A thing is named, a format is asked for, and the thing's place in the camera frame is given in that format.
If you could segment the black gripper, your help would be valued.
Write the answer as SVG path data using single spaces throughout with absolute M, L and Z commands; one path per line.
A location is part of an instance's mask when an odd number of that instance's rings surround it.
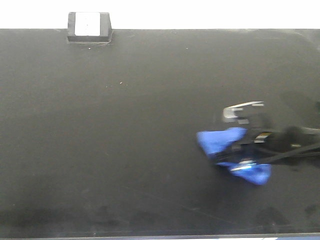
M 225 123 L 244 128 L 245 133 L 221 153 L 215 155 L 215 165 L 229 170 L 268 170 L 270 165 L 259 162 L 258 147 L 273 133 L 272 124 L 264 111 L 264 101 L 248 101 L 227 106 L 222 111 Z

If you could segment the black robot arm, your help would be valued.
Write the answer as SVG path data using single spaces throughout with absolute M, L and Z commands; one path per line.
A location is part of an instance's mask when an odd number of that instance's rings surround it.
M 233 164 L 231 171 L 235 172 L 289 158 L 319 156 L 319 129 L 299 126 L 274 129 L 264 106 L 263 101 L 249 101 L 223 109 L 223 121 L 238 124 L 245 128 L 245 133 L 221 152 L 211 155 L 216 164 Z

